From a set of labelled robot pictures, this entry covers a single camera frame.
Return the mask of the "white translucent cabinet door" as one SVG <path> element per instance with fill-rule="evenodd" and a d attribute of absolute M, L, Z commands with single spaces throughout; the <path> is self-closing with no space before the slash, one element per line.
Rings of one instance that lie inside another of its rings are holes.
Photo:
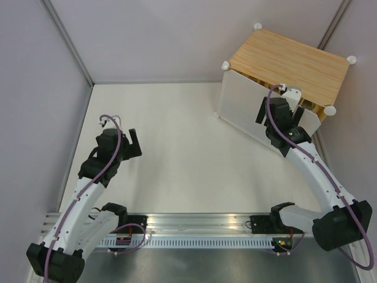
<path fill-rule="evenodd" d="M 262 100 L 267 97 L 269 89 L 242 76 L 235 71 L 226 71 L 221 84 L 217 114 L 224 121 L 248 134 L 259 143 L 278 153 L 266 136 L 265 119 L 256 123 L 256 117 Z M 299 122 L 311 137 L 321 122 L 317 114 L 305 109 Z"/>

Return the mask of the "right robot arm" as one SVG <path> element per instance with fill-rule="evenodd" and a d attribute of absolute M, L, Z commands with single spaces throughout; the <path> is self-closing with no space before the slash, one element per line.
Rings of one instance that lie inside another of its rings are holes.
<path fill-rule="evenodd" d="M 357 201 L 336 180 L 294 116 L 285 98 L 265 97 L 256 122 L 265 126 L 272 147 L 299 169 L 316 197 L 320 211 L 303 209 L 293 202 L 275 205 L 269 215 L 271 230 L 282 233 L 295 228 L 311 233 L 325 251 L 363 239 L 372 207 L 365 200 Z"/>

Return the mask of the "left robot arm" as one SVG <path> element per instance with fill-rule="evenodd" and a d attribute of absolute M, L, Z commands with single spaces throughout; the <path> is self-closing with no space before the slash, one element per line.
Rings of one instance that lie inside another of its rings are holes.
<path fill-rule="evenodd" d="M 137 132 L 131 129 L 125 135 L 117 129 L 105 129 L 96 142 L 80 167 L 74 193 L 58 220 L 40 244 L 31 243 L 27 249 L 32 269 L 46 282 L 77 282 L 97 245 L 109 233 L 128 232 L 132 225 L 127 208 L 111 202 L 90 224 L 86 221 L 121 162 L 142 155 Z"/>

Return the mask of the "white leather sneaker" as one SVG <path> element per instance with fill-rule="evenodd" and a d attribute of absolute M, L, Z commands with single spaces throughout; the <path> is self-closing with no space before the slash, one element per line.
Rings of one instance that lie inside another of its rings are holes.
<path fill-rule="evenodd" d="M 299 105 L 313 113 L 318 113 L 321 106 L 306 99 L 301 99 Z"/>

